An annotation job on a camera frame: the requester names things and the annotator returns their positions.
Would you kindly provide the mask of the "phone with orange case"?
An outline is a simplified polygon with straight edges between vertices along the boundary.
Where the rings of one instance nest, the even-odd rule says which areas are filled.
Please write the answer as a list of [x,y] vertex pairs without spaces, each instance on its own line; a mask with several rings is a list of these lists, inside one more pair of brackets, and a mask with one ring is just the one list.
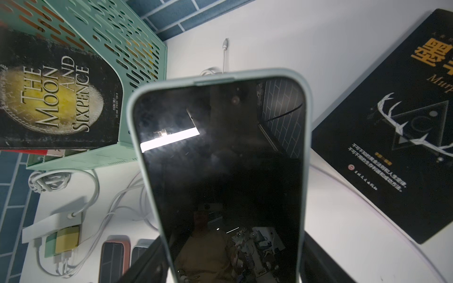
[[99,283],[117,283],[130,267],[130,242],[111,239],[101,248]]

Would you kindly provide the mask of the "phone with mint case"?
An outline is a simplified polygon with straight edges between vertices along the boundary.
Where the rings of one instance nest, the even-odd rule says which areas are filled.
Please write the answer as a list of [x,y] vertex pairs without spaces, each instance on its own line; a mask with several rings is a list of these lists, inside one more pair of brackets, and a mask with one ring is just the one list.
[[139,239],[138,243],[132,249],[130,266],[135,264],[135,262],[146,252],[154,241],[154,239]]

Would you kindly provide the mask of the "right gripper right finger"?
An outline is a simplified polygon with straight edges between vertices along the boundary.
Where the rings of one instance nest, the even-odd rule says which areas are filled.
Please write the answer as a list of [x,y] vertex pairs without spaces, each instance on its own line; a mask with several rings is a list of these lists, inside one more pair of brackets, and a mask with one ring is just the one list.
[[355,281],[307,233],[300,265],[302,283],[354,283]]

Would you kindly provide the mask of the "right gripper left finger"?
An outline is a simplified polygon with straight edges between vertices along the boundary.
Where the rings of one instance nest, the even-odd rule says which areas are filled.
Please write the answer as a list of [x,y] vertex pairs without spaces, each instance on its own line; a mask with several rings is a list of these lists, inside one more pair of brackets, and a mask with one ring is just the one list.
[[130,266],[119,283],[165,283],[168,277],[168,261],[160,237],[154,239],[146,252]]

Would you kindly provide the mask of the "phone with blue case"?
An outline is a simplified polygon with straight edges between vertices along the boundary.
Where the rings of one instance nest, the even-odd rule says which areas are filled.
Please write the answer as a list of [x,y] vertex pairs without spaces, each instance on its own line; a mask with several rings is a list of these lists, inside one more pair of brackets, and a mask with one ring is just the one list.
[[175,283],[299,283],[310,89],[288,69],[139,87],[127,119]]

